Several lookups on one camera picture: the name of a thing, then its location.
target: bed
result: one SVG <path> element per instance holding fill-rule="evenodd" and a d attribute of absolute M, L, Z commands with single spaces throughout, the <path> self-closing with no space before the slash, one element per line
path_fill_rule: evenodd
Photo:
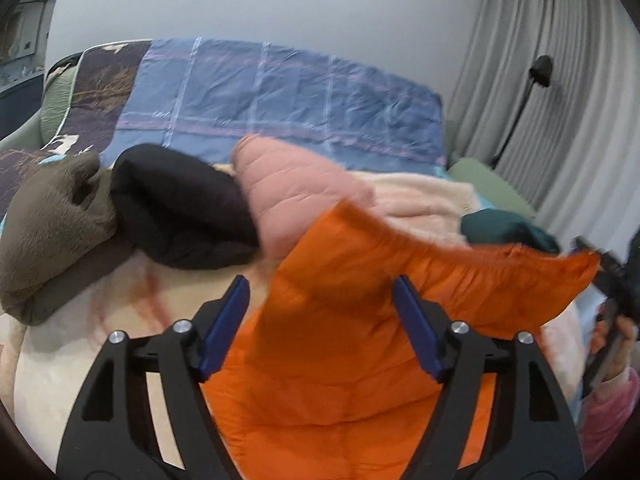
<path fill-rule="evenodd" d="M 151 142 L 227 168 L 247 132 L 303 146 L 348 170 L 445 175 L 440 98 L 426 86 L 335 56 L 203 38 L 129 41 L 88 49 L 58 76 L 69 79 L 58 82 L 70 91 L 53 137 L 0 157 L 2 215 L 29 168 L 52 156 L 92 150 L 109 167 L 124 149 Z M 273 269 L 257 258 L 241 267 L 184 271 L 137 252 L 43 325 L 12 323 L 0 356 L 0 394 L 16 425 L 54 468 L 66 417 L 112 330 L 161 332 L 220 297 L 236 274 L 251 283 L 251 312 L 264 300 Z M 566 395 L 575 396 L 584 347 L 574 306 L 546 337 Z M 159 384 L 150 390 L 162 455 L 179 466 Z"/>

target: pink sleeve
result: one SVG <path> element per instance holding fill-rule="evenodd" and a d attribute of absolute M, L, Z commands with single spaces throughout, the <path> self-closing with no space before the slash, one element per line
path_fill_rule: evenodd
<path fill-rule="evenodd" d="M 584 462 L 590 468 L 609 448 L 628 421 L 640 396 L 638 373 L 631 367 L 600 387 L 584 405 L 585 423 L 580 430 Z"/>

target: white wall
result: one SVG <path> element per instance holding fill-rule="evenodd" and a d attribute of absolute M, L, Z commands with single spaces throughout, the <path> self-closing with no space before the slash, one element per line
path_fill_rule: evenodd
<path fill-rule="evenodd" d="M 271 41 L 375 64 L 447 102 L 481 0 L 58 0 L 46 65 L 110 41 Z"/>

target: pink puffer jacket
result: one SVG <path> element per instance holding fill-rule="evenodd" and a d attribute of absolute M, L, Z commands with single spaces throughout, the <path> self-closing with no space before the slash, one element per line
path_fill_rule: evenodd
<path fill-rule="evenodd" d="M 232 162 L 268 258 L 287 256 L 341 198 L 365 209 L 376 205 L 373 186 L 321 155 L 276 139 L 244 137 Z"/>

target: orange jacket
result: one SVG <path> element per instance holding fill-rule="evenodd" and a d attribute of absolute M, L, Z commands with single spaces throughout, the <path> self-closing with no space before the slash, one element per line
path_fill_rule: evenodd
<path fill-rule="evenodd" d="M 249 480 L 398 480 L 440 386 L 418 366 L 393 280 L 407 274 L 451 319 L 511 339 L 539 333 L 597 266 L 589 253 L 443 249 L 341 202 L 278 268 L 204 394 Z M 494 384 L 485 375 L 462 465 L 480 455 Z"/>

